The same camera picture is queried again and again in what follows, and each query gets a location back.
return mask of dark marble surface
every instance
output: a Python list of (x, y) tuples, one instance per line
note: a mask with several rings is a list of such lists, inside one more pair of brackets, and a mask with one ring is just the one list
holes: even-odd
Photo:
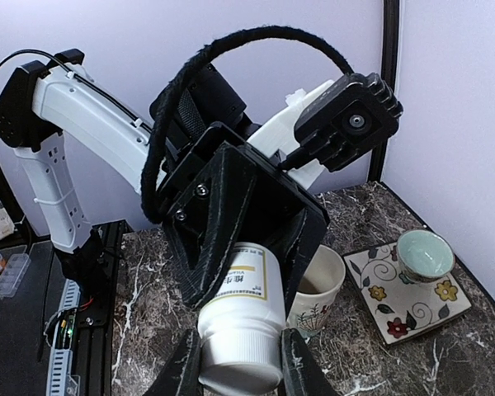
[[(422, 224), (380, 184), (319, 198), (332, 222), (324, 243), (340, 254), (395, 240)], [(141, 395), (152, 384), (182, 329), (196, 324), (172, 277), (159, 230), (124, 237), (113, 337), (112, 392)], [(495, 395), (495, 308), (458, 266), (454, 275), (472, 299), (461, 318), (386, 349), (346, 279), (327, 327), (309, 347), (334, 389), (345, 395)]]

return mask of floral paper cup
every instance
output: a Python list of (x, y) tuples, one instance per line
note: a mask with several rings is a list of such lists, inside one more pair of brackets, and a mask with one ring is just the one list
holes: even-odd
[(320, 245), (308, 265), (291, 307), (288, 324), (303, 337), (321, 331), (345, 279), (345, 263), (331, 248)]

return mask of black cable sleeve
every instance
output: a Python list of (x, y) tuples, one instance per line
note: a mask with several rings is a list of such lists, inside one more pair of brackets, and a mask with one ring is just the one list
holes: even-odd
[(195, 74), (221, 54), (247, 43), (265, 39), (299, 41), (323, 52), (344, 74), (354, 73), (347, 60), (325, 40), (301, 29), (288, 26), (263, 26), (236, 31), (213, 41), (210, 45), (206, 45), (196, 55), (185, 62), (176, 77), (160, 94), (160, 103), (156, 110), (154, 126), (149, 141), (148, 156), (141, 173), (141, 208), (152, 223), (161, 223), (164, 216), (163, 212), (166, 211), (165, 208), (158, 209), (156, 206), (156, 185), (159, 168), (165, 157), (167, 130), (183, 90)]

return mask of small ceramic cup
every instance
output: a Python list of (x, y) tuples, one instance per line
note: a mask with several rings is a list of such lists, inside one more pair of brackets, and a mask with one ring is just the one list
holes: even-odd
[(414, 282), (430, 283), (446, 276), (453, 269), (455, 254), (440, 236), (414, 229), (398, 238), (398, 263), (405, 276)]
[(320, 245), (309, 263), (288, 317), (288, 325), (303, 337), (319, 333), (345, 279), (345, 262), (330, 247)]

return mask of square plate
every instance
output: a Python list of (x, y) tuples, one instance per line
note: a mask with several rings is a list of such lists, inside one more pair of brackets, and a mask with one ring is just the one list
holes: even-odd
[(344, 256), (386, 345), (406, 341), (449, 322), (471, 303), (452, 274), (413, 283), (400, 271), (396, 242)]

